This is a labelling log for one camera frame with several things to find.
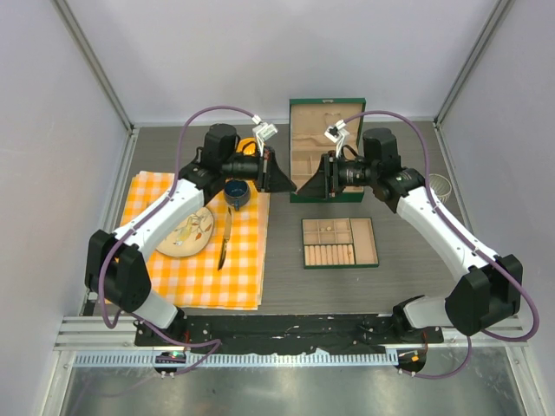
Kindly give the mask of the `green jewelry tray insert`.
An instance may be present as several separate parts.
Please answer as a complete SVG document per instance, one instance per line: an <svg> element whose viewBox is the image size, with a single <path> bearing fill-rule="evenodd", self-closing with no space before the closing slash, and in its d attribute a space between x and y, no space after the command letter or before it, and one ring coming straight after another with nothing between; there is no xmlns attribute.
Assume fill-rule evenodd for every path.
<svg viewBox="0 0 555 416"><path fill-rule="evenodd" d="M304 218L301 226L305 269L379 266L371 218Z"/></svg>

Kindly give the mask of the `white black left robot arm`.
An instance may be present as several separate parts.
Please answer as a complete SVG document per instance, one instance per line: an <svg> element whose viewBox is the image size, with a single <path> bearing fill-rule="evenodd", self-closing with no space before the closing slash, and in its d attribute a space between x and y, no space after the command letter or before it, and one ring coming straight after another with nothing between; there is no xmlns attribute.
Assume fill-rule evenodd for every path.
<svg viewBox="0 0 555 416"><path fill-rule="evenodd" d="M261 122L253 128L255 152L238 150L235 127L209 127L203 146L187 165L179 165L171 187L135 219L112 232L98 230L88 242L85 284L100 298L153 324L167 346L185 333L178 307L157 293L147 260L158 245L188 216L215 198L229 179L250 180L258 192L293 192L294 183L281 171L269 138L277 128Z"/></svg>

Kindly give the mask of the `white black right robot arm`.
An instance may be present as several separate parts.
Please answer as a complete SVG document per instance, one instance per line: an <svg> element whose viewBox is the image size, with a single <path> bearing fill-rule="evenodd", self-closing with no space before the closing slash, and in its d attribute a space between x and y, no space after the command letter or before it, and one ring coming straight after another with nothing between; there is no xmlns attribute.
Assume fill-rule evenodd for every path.
<svg viewBox="0 0 555 416"><path fill-rule="evenodd" d="M368 186L375 197L411 224L437 252L456 281L446 298L417 296L394 307L396 339L413 341L426 327L452 326L471 336L519 312L520 293L504 277L521 283L523 268L513 255L499 256L481 244L441 201L428 195L425 179L402 166L396 137L387 128L362 135L363 154L352 160L329 151L298 190L306 198L330 199L348 186Z"/></svg>

